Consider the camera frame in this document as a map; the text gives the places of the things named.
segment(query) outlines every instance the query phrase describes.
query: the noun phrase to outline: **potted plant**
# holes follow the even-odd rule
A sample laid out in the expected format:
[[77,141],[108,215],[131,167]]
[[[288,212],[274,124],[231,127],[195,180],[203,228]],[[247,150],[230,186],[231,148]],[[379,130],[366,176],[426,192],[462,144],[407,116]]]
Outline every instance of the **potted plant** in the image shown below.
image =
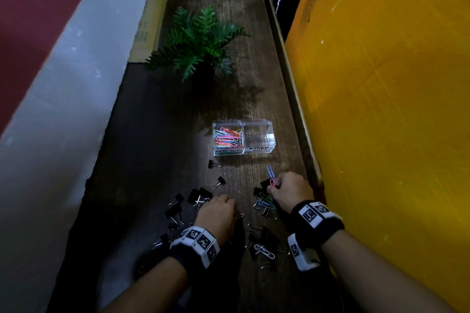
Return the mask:
[[212,80],[214,74],[229,76],[233,64],[227,44],[237,36],[249,36],[243,27],[220,22],[212,6],[191,14],[179,7],[173,15],[173,27],[166,35],[166,45],[146,60],[150,70],[173,67],[181,71],[183,81]]

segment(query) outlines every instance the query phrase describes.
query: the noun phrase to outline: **red stripe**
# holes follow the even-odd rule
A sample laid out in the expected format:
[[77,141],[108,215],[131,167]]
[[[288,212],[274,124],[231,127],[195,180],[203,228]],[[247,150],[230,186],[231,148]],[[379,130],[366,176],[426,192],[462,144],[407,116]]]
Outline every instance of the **red stripe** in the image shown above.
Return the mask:
[[0,134],[81,0],[0,0]]

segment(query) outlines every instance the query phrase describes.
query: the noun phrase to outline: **yellow panel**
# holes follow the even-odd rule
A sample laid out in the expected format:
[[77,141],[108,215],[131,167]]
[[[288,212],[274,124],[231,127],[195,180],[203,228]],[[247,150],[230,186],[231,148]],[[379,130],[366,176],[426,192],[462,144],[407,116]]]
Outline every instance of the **yellow panel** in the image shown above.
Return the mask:
[[329,206],[470,312],[470,0],[301,0],[286,50]]

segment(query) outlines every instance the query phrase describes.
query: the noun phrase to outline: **dark wood tabletop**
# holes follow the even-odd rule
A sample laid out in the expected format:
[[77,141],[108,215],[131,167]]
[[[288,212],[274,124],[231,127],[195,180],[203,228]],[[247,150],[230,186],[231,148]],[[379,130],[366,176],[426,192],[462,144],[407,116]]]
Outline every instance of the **dark wood tabletop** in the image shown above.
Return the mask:
[[[251,37],[229,45],[236,71],[211,90],[182,83],[169,70],[148,72],[129,64],[109,121],[92,177],[87,181],[78,218],[71,229],[50,312],[90,312],[108,304],[133,283],[133,267],[150,243],[167,232],[165,210],[177,193],[226,180],[214,195],[227,193],[245,214],[244,226],[266,226],[287,247],[281,220],[253,209],[253,188],[275,174],[306,170],[263,0],[168,0],[162,35],[180,5],[198,11],[214,5],[221,19],[244,26]],[[212,122],[267,119],[277,145],[270,154],[214,159]],[[197,211],[183,203],[185,227]],[[278,272],[261,270],[244,255],[239,282],[241,312],[330,312],[321,279],[305,285],[291,256],[278,253]]]

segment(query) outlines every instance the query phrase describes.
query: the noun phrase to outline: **person's left hand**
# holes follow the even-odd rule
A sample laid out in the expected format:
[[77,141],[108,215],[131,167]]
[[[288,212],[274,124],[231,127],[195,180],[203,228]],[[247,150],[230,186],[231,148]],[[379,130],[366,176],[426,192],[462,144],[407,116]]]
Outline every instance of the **person's left hand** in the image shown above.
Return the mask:
[[197,214],[194,225],[208,230],[220,246],[233,236],[236,221],[236,201],[228,195],[214,197]]

